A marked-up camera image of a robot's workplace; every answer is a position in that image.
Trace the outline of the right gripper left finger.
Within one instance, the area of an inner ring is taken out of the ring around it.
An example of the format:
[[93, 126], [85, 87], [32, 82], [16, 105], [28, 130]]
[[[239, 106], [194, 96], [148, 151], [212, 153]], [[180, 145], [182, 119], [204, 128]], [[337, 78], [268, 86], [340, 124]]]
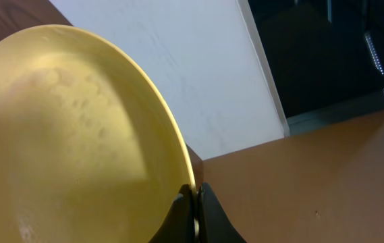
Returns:
[[150, 243], [194, 243], [194, 198], [188, 184], [181, 186], [161, 227]]

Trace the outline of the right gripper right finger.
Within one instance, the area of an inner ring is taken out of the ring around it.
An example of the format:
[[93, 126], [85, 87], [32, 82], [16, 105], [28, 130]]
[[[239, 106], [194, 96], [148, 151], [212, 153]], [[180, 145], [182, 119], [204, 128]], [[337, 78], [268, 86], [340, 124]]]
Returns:
[[229, 221], [210, 185], [198, 193], [199, 240], [202, 243], [246, 243]]

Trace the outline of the yellow plate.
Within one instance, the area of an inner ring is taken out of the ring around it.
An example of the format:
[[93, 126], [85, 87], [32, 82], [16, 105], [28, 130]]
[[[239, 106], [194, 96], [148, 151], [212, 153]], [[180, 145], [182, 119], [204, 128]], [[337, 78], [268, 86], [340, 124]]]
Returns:
[[180, 129], [121, 49], [55, 24], [0, 40], [0, 242], [148, 242], [183, 185]]

